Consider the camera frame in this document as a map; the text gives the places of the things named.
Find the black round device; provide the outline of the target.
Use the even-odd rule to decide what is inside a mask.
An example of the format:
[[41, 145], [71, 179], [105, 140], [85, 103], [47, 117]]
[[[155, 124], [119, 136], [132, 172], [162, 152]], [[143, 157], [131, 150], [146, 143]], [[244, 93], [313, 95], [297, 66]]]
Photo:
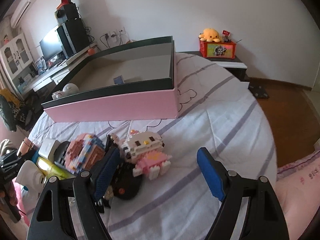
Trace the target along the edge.
[[121, 161], [117, 167], [112, 181], [112, 192], [116, 198], [131, 200], [134, 198], [141, 187], [143, 175], [133, 176], [134, 164]]

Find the blue highlighter marker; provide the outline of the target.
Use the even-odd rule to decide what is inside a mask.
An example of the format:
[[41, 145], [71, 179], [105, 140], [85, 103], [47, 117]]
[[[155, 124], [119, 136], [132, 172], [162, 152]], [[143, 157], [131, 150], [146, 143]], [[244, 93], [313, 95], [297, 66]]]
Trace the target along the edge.
[[33, 163], [37, 163], [38, 158], [39, 158], [39, 150], [37, 150], [37, 151], [34, 153], [34, 155], [33, 155], [32, 158], [31, 158], [31, 161], [32, 161]]

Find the rose gold cylinder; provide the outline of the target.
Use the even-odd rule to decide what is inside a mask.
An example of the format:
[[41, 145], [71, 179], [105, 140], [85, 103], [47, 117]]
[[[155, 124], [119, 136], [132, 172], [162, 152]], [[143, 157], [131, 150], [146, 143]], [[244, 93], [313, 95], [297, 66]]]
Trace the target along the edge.
[[17, 150], [17, 156], [21, 157], [30, 151], [37, 151], [38, 147], [28, 138], [25, 137]]

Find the pink donut brick figure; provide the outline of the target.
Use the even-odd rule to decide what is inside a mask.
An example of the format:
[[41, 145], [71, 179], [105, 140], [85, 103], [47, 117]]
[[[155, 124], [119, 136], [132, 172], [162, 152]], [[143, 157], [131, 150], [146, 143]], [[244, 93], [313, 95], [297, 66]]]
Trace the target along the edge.
[[71, 141], [64, 157], [65, 168], [71, 174], [90, 170], [105, 155], [105, 145], [95, 135], [82, 133]]

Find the hello kitty brick figure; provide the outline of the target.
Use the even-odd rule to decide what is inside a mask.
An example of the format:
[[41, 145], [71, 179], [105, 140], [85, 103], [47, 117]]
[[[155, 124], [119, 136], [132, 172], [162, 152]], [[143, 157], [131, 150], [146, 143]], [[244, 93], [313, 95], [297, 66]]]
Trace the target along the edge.
[[166, 174], [171, 167], [171, 155], [164, 153], [163, 138], [155, 132], [131, 130], [126, 139], [111, 138], [119, 146], [122, 158], [133, 165], [132, 175], [144, 175], [154, 180]]

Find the yellow highlighter marker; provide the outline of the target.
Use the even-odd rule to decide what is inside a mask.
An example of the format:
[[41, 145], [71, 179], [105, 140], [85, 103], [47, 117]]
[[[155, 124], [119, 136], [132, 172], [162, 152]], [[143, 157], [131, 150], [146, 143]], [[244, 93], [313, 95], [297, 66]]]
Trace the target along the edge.
[[74, 176], [68, 171], [56, 166], [51, 163], [49, 160], [44, 159], [43, 157], [38, 157], [36, 165], [43, 172], [47, 179], [52, 176], [56, 176], [60, 180], [73, 178]]

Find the white power adapter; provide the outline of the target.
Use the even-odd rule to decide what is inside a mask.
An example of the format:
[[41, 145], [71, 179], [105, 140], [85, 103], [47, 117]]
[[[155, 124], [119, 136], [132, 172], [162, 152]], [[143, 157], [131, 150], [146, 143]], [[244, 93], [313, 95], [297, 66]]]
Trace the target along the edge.
[[51, 163], [54, 162], [54, 153], [61, 143], [55, 139], [45, 139], [39, 149], [39, 156], [47, 159]]

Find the black remote control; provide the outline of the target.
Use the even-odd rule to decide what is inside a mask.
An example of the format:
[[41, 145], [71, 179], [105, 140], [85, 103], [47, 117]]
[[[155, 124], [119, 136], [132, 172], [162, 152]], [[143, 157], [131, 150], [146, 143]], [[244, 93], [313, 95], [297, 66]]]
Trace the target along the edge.
[[64, 141], [57, 147], [54, 152], [54, 164], [64, 170], [67, 170], [67, 168], [65, 167], [65, 156], [69, 145], [69, 141]]

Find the black office chair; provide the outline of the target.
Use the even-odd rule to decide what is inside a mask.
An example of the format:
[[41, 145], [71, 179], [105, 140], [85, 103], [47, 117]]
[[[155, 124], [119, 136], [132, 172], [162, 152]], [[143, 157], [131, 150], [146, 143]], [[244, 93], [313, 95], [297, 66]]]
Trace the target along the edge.
[[1, 89], [1, 119], [11, 132], [16, 132], [18, 127], [29, 131], [33, 126], [34, 111], [10, 90], [4, 88]]

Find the white striped table cloth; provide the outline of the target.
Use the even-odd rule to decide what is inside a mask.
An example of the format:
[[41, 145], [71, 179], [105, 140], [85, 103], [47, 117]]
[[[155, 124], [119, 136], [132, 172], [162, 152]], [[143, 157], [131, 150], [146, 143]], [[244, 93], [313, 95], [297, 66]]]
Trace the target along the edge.
[[54, 122], [42, 114], [29, 139], [70, 141], [81, 133], [105, 140], [125, 138], [135, 129], [160, 134], [169, 171], [144, 179], [129, 201], [114, 198], [102, 215], [113, 239], [204, 239], [220, 208], [199, 169], [196, 154], [205, 147], [244, 178], [276, 182], [277, 158], [270, 125], [257, 100], [230, 72], [207, 59], [176, 55], [180, 117], [135, 121]]

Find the pink storage box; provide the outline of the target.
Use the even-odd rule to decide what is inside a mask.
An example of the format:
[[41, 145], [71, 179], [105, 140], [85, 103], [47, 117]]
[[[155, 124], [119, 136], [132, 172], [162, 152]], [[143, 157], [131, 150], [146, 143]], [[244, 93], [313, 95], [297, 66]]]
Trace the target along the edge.
[[[103, 50], [71, 70], [42, 103], [55, 122], [172, 119], [178, 116], [176, 51], [171, 36]], [[79, 93], [53, 100], [73, 83]]]

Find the white desk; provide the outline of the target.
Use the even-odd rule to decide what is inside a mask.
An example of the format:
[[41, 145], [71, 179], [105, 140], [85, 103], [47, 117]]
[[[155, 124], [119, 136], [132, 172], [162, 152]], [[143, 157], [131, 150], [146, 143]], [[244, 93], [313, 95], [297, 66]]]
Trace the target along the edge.
[[30, 91], [33, 90], [36, 92], [41, 88], [46, 87], [46, 85], [50, 84], [51, 82], [57, 85], [71, 70], [73, 70], [79, 63], [84, 61], [85, 58], [89, 57], [89, 49], [94, 49], [94, 51], [97, 52], [97, 43], [93, 42], [79, 53], [62, 61], [60, 64], [50, 68], [49, 70], [46, 70], [43, 74], [34, 78], [22, 89], [21, 96], [24, 98]]

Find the black low cabinet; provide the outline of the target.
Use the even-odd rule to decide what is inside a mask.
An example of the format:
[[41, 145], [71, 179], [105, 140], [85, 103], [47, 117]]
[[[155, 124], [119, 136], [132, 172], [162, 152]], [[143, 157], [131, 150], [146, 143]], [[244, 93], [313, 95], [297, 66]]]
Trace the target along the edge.
[[249, 86], [247, 66], [240, 59], [205, 59], [198, 51], [186, 51], [177, 56], [177, 68], [181, 72], [178, 86], [199, 80], [200, 84], [216, 85], [225, 78], [237, 79], [244, 87]]

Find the computer monitor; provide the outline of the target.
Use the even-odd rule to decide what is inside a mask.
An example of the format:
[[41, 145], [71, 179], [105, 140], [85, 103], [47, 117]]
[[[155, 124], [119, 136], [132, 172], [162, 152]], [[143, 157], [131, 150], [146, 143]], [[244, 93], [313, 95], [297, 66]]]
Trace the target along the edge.
[[56, 30], [57, 27], [50, 30], [40, 41], [40, 48], [45, 61], [49, 61], [63, 51], [62, 44]]

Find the black speaker box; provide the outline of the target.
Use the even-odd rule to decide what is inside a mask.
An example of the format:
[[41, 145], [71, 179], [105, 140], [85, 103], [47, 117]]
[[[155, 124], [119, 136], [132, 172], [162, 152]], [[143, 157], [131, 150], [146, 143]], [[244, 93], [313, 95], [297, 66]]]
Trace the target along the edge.
[[75, 3], [65, 4], [55, 12], [55, 18], [58, 25], [79, 18], [78, 10]]

